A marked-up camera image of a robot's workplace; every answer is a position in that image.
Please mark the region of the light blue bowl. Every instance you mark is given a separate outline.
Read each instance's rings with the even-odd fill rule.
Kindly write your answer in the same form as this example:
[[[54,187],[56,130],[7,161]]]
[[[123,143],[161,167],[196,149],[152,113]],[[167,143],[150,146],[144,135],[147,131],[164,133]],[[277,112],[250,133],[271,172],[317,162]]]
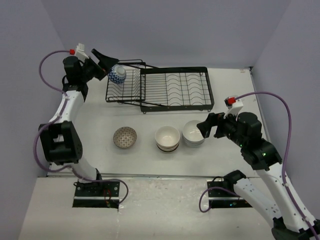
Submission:
[[[204,140],[197,124],[201,123],[199,120],[191,120],[187,122],[182,130],[182,135],[185,139],[191,142],[200,142]]]
[[[202,139],[200,141],[190,141],[186,138],[183,138],[184,142],[189,146],[199,146],[205,142],[205,139]]]
[[[202,144],[198,144],[198,145],[195,145],[195,144],[187,144],[185,143],[187,147],[189,148],[200,148],[202,146]]]

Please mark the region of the light blue bowl front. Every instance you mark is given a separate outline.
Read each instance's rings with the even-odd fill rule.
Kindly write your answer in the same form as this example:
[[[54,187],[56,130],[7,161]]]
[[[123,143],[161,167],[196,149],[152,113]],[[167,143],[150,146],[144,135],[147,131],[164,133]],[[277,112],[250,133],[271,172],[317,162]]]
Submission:
[[[198,144],[198,145],[195,145],[195,144],[187,144],[185,143],[187,147],[189,148],[200,148],[202,146],[202,144]]]

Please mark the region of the beige bowl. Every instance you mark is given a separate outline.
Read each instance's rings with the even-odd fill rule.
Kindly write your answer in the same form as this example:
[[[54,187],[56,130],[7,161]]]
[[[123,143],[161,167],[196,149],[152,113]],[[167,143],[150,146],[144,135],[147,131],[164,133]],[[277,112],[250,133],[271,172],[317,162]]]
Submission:
[[[161,150],[171,151],[171,150],[177,149],[178,146],[179,146],[179,143],[177,143],[177,144],[175,144],[173,146],[162,146],[162,145],[157,143],[156,146]]]
[[[164,148],[179,144],[180,139],[180,132],[173,126],[162,126],[155,132],[156,143]]]

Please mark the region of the beige bowl front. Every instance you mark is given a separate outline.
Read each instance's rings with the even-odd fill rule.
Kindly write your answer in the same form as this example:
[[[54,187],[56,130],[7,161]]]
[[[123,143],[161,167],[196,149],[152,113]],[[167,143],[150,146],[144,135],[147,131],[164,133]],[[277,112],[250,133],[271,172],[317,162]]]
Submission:
[[[173,146],[162,146],[162,145],[157,143],[156,146],[161,150],[171,151],[171,150],[177,149],[178,146],[179,146],[179,143],[177,143],[177,144],[175,144]]]

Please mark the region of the black bowl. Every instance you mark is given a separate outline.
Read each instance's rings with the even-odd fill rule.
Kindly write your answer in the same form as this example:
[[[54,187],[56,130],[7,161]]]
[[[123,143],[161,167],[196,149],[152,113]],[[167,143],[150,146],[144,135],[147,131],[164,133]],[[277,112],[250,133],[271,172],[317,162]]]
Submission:
[[[160,149],[161,152],[163,153],[172,153],[172,152],[175,152],[177,149],[173,149],[173,150],[163,150],[163,149]]]

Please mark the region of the brown floral patterned bowl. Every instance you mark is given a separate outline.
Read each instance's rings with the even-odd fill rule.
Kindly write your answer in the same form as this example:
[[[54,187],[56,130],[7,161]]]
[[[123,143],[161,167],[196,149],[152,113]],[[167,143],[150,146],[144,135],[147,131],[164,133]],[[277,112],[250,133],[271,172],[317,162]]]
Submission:
[[[137,141],[136,131],[129,126],[123,126],[117,129],[112,137],[113,143],[121,149],[130,148]]]

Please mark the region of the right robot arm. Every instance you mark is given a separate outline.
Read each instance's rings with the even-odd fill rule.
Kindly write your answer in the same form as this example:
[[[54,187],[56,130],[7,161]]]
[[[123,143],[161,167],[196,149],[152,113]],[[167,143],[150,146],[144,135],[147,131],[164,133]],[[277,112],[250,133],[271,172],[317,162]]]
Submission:
[[[205,121],[197,124],[204,138],[210,136],[213,127],[216,127],[215,138],[227,137],[240,147],[243,159],[263,180],[273,200],[255,189],[240,170],[226,174],[218,190],[246,200],[268,222],[276,240],[309,240],[312,237],[318,240],[320,221],[297,195],[275,146],[262,137],[258,117],[251,112],[238,116],[210,113]]]

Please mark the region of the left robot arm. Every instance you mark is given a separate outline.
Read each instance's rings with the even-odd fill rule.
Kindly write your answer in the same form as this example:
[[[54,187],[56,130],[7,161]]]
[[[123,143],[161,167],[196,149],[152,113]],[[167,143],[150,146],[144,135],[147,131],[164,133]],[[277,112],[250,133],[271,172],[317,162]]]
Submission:
[[[85,103],[89,91],[88,82],[102,80],[119,60],[92,49],[98,59],[95,62],[82,50],[70,49],[63,61],[65,75],[62,88],[45,84],[62,95],[60,105],[48,123],[38,127],[33,141],[33,156],[38,166],[47,173],[70,170],[92,196],[103,193],[104,180],[99,170],[83,156],[83,145],[74,126],[79,109]]]

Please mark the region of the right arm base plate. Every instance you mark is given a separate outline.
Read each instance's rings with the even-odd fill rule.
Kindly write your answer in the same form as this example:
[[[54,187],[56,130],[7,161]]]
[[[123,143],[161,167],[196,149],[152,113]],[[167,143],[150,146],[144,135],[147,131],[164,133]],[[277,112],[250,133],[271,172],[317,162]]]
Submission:
[[[207,188],[220,187],[234,193],[234,187],[227,180],[220,176],[216,176],[212,181],[207,182]],[[252,206],[243,198],[236,197],[221,189],[213,189],[208,191],[208,202],[212,209],[235,209],[235,208],[251,208]]]

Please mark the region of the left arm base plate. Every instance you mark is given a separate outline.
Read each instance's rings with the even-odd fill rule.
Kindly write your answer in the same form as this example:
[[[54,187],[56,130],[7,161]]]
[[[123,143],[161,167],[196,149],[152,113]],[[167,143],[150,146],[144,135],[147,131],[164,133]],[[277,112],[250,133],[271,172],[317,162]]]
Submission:
[[[119,181],[107,181],[102,183],[74,182],[75,192],[73,208],[119,208]]]

